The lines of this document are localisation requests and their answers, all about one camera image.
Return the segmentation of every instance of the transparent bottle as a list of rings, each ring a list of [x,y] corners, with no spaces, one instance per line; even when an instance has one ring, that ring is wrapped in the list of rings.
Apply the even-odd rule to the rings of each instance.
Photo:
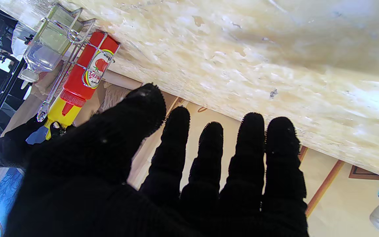
[[[68,27],[74,21],[71,12],[60,4],[56,4],[51,9],[48,18]],[[83,23],[80,21],[76,21],[72,27],[77,32],[80,32],[82,28]],[[39,73],[54,70],[70,45],[71,42],[66,36],[66,31],[49,21],[44,21],[24,53],[27,69],[20,74],[20,78],[25,80],[24,86],[27,82],[37,81]]]

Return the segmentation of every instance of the metal wire rack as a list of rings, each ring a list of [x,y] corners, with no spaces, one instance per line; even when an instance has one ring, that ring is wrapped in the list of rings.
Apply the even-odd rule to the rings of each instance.
[[[37,115],[37,120],[39,122],[42,122],[46,118],[46,116],[48,115],[48,111],[49,111],[49,108],[51,106],[51,102],[52,102],[52,99],[53,99],[53,97],[55,95],[55,92],[57,91],[58,87],[60,86],[62,80],[66,76],[69,75],[68,72],[69,72],[69,70],[71,69],[72,66],[79,66],[79,67],[81,67],[81,68],[84,69],[83,75],[81,76],[81,80],[82,80],[84,86],[91,87],[91,86],[89,86],[89,85],[87,85],[85,83],[85,74],[86,74],[86,72],[90,72],[90,64],[93,61],[93,59],[95,58],[95,56],[100,52],[105,57],[107,57],[107,59],[108,59],[107,68],[108,68],[110,66],[110,64],[112,62],[114,62],[113,57],[114,57],[114,55],[116,54],[116,52],[119,50],[119,48],[121,46],[121,43],[119,43],[118,44],[118,48],[116,49],[116,51],[114,52],[114,54],[113,54],[112,57],[110,57],[109,55],[107,55],[106,52],[102,51],[100,49],[100,47],[102,46],[103,42],[105,41],[105,39],[108,36],[108,33],[106,33],[106,32],[103,32],[104,36],[103,36],[102,41],[99,43],[98,46],[92,45],[90,43],[90,41],[89,41],[89,38],[91,36],[90,32],[93,29],[93,26],[94,26],[94,24],[96,22],[95,18],[82,22],[83,25],[84,25],[84,27],[83,27],[84,29],[86,27],[88,27],[87,31],[84,34],[81,34],[80,32],[75,31],[72,27],[75,25],[75,23],[77,22],[77,20],[80,17],[80,15],[81,15],[82,12],[83,12],[83,8],[79,8],[79,9],[76,9],[75,11],[71,12],[72,15],[76,15],[76,16],[75,16],[73,22],[71,23],[71,25],[69,25],[69,26],[67,26],[67,25],[65,25],[65,24],[63,24],[63,23],[61,23],[61,22],[59,22],[57,20],[51,20],[48,17],[44,17],[41,20],[41,22],[48,21],[48,22],[56,25],[57,27],[59,27],[62,31],[64,31],[66,33],[67,39],[69,40],[69,42],[71,42],[70,48],[71,48],[71,46],[74,46],[74,48],[73,48],[70,56],[68,57],[68,60],[64,63],[61,72],[58,74],[57,79],[55,80],[54,86],[52,87],[50,93],[48,94],[48,97],[40,105],[39,112],[38,112],[38,115]],[[83,65],[80,65],[79,63],[77,63],[76,59],[77,59],[77,56],[78,56],[79,52],[82,51],[84,49],[84,47],[86,47],[87,45],[90,45],[90,46],[94,47],[96,49],[96,51],[94,52],[93,57],[90,60],[89,64],[87,66],[83,66]],[[100,78],[102,78],[105,71],[106,70],[104,70],[98,76],[100,76]]]

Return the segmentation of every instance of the gloved hand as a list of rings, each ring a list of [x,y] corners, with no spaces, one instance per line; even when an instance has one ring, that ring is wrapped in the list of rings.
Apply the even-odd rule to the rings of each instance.
[[[299,141],[289,119],[272,120],[265,138],[263,117],[256,113],[244,117],[220,193],[223,128],[217,122],[201,133],[189,183],[179,191],[189,126],[185,108],[171,112],[141,185],[142,194],[209,236],[307,236]],[[265,151],[267,182],[262,195]]]
[[[36,115],[31,117],[26,123],[14,128],[0,137],[0,168],[25,168],[28,163],[28,153],[36,149],[40,144],[28,144],[26,139],[36,132],[46,122],[45,118],[42,122],[38,122]],[[58,126],[54,127],[51,124],[51,133],[54,138],[61,136],[65,133],[65,129]]]
[[[5,236],[307,236],[299,141],[287,118],[270,123],[265,145],[261,115],[245,116],[221,193],[223,129],[210,123],[180,194],[190,116],[177,108],[140,191],[128,185],[134,153],[165,113],[160,90],[146,84],[42,144],[32,154]]]

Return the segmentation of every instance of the black glove on hand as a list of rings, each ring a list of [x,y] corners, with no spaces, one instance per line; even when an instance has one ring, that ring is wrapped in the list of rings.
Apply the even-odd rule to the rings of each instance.
[[[11,131],[5,133],[0,138],[0,168],[21,168],[27,167],[29,161],[28,153],[33,149],[38,148],[40,144],[28,144],[26,139],[36,132],[41,126],[43,126],[47,120],[45,118],[42,122],[38,122],[36,116],[31,117],[26,123],[14,128]],[[65,133],[66,129],[61,126],[54,127],[54,123],[51,124],[52,139],[57,138]]]
[[[5,236],[306,236],[305,185],[292,123],[269,125],[248,114],[241,124],[227,184],[219,194],[223,129],[210,123],[182,194],[190,116],[167,120],[140,191],[126,183],[141,141],[166,113],[160,90],[147,84],[32,154]],[[267,153],[267,185],[263,154]]]
[[[209,236],[307,236],[299,141],[289,119],[272,120],[265,139],[263,117],[244,117],[220,193],[223,128],[216,122],[203,130],[189,183],[179,192],[189,125],[185,108],[171,112],[141,193]],[[262,195],[265,151],[267,184]]]

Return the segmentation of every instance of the tomato label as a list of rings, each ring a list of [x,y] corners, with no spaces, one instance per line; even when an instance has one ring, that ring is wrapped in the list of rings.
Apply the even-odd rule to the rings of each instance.
[[[109,58],[113,53],[108,49],[102,49],[104,53],[98,51],[94,59],[90,62],[89,70],[83,75],[83,82],[91,87],[96,88],[102,79],[103,72],[108,67]]]

